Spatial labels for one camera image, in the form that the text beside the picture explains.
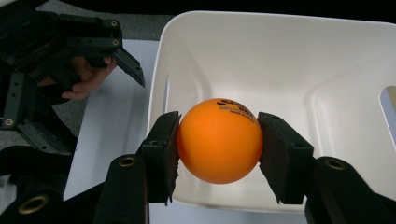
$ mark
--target white table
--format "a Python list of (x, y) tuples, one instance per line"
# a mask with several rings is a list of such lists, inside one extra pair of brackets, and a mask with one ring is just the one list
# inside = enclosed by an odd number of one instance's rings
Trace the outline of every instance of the white table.
[[(140, 62), (146, 88), (116, 68), (91, 93), (79, 133), (75, 158), (64, 199), (102, 183), (109, 164), (118, 156), (135, 153), (147, 136), (149, 95), (158, 41), (124, 40), (124, 48)], [(150, 204), (150, 223), (306, 223), (303, 214), (265, 214), (194, 207), (177, 202)]]

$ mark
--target white plastic container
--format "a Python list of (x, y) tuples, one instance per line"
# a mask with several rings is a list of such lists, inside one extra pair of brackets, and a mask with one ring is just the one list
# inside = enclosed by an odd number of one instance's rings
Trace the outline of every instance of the white plastic container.
[[(396, 85), (396, 26), (292, 15), (193, 11), (163, 30), (154, 68), (148, 132), (163, 113), (182, 118), (197, 103), (225, 97), (284, 119), (314, 147), (354, 166), (377, 193), (396, 200), (396, 151), (380, 102)], [(277, 204), (257, 166), (212, 185), (179, 161), (178, 203), (259, 212)]]

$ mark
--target orange ball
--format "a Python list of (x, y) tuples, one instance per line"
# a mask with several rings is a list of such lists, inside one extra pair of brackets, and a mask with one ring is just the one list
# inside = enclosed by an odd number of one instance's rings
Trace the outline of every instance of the orange ball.
[(212, 184), (250, 173), (262, 154), (262, 129), (243, 105), (224, 98), (191, 108), (177, 130), (177, 151), (186, 168)]

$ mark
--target robotic hand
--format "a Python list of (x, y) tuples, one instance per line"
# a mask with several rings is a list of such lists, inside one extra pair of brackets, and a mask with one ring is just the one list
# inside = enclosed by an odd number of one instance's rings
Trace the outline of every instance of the robotic hand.
[(36, 11), (43, 2), (0, 1), (0, 130), (17, 131), (39, 150), (69, 154), (56, 134), (33, 119), (50, 106), (37, 83), (50, 77), (71, 91), (80, 79), (67, 64), (76, 56), (92, 67), (107, 67), (103, 57), (113, 57), (143, 87), (145, 79), (139, 61), (122, 47), (117, 20)]

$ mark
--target human hand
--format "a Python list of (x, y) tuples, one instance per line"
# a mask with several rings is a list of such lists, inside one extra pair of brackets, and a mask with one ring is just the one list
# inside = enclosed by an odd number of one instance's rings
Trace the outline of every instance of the human hand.
[(96, 90), (108, 75), (117, 67), (114, 58), (105, 57), (104, 61), (108, 64), (104, 68), (94, 68), (84, 57), (75, 57), (71, 61), (72, 69), (78, 74), (81, 81), (72, 87), (72, 91), (65, 91), (62, 94), (64, 99), (81, 100)]

